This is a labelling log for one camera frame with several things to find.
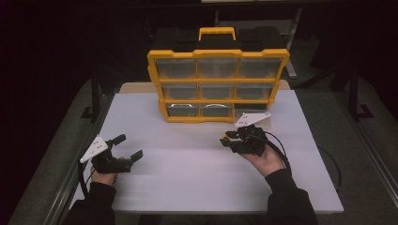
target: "white tabletop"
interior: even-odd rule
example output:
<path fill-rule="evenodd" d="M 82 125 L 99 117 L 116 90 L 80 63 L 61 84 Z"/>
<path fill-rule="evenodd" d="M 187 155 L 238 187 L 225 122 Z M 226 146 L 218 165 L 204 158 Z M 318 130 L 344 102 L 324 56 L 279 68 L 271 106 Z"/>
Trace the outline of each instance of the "white tabletop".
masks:
<path fill-rule="evenodd" d="M 286 150 L 299 188 L 316 213 L 343 212 L 294 91 L 280 90 L 270 108 L 271 133 Z M 116 94 L 100 136 L 126 134 L 114 157 L 143 149 L 131 172 L 119 175 L 114 210 L 134 213 L 264 213 L 271 193 L 264 177 L 219 141 L 227 123 L 166 123 L 156 93 Z M 278 143 L 268 137 L 277 146 Z M 80 187 L 74 200 L 83 199 Z"/>

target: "black sleeve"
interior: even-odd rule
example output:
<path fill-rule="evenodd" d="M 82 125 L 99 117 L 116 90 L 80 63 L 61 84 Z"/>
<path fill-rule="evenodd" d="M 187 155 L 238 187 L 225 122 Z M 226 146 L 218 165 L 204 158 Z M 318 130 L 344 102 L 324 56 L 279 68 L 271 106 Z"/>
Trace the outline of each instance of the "black sleeve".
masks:
<path fill-rule="evenodd" d="M 288 170 L 273 172 L 266 180 L 272 189 L 267 224 L 318 224 L 307 191 L 297 188 Z"/>
<path fill-rule="evenodd" d="M 76 201 L 63 225 L 115 224 L 115 212 L 112 209 L 115 194 L 114 187 L 92 182 L 87 197 L 84 200 Z"/>

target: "yellow storage organizer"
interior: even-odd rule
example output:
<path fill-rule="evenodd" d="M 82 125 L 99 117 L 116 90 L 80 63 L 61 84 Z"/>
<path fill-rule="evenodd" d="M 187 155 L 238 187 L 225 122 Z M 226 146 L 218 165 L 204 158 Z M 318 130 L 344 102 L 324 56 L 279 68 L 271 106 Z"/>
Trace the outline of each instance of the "yellow storage organizer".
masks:
<path fill-rule="evenodd" d="M 167 122 L 228 122 L 267 111 L 289 52 L 275 27 L 160 29 L 148 72 Z"/>

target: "gray floor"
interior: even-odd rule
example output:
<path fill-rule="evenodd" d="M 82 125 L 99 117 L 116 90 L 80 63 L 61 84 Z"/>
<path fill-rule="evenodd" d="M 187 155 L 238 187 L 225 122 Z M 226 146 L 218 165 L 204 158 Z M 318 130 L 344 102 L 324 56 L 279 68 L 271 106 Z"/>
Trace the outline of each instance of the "gray floor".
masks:
<path fill-rule="evenodd" d="M 320 71 L 309 68 L 317 41 L 295 40 L 291 61 L 298 74 L 295 80 L 284 76 L 290 85 L 302 83 Z M 332 93 L 328 89 L 332 76 L 305 90 L 297 90 L 298 100 L 306 115 L 316 143 L 337 161 L 342 172 L 339 191 L 344 212 L 318 216 L 319 223 L 329 224 L 398 224 L 398 210 L 386 182 L 374 163 L 369 143 L 375 146 L 391 177 L 398 179 L 398 126 L 380 103 L 373 87 L 360 80 L 359 103 L 366 104 L 375 118 L 361 119 L 359 123 L 346 112 L 346 92 Z M 102 100 L 104 118 L 112 97 Z M 73 162 L 84 147 L 100 130 L 100 123 L 81 119 L 84 108 L 90 104 L 90 83 L 76 96 L 64 122 L 55 134 L 31 184 L 9 224 L 56 224 L 62 215 L 70 185 L 75 186 L 76 166 Z M 321 152 L 330 177 L 337 181 L 336 167 Z M 139 216 L 116 213 L 116 224 L 137 224 Z"/>

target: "dark background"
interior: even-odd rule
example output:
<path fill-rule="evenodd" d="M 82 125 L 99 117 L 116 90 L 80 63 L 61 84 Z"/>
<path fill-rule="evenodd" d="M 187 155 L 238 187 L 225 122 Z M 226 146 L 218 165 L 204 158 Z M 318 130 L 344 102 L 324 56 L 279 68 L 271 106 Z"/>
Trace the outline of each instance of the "dark background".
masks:
<path fill-rule="evenodd" d="M 3 1 L 0 56 L 3 137 L 0 224 L 6 224 L 29 184 L 70 103 L 93 68 L 105 92 L 122 83 L 149 81 L 146 54 L 158 27 L 211 26 L 212 8 L 123 9 L 156 1 Z M 118 6 L 118 9 L 106 8 Z M 224 20 L 290 17 L 293 7 L 226 7 Z M 388 2 L 310 4 L 296 38 L 319 38 L 312 67 L 328 69 L 352 58 L 391 113 L 398 83 L 396 16 Z"/>

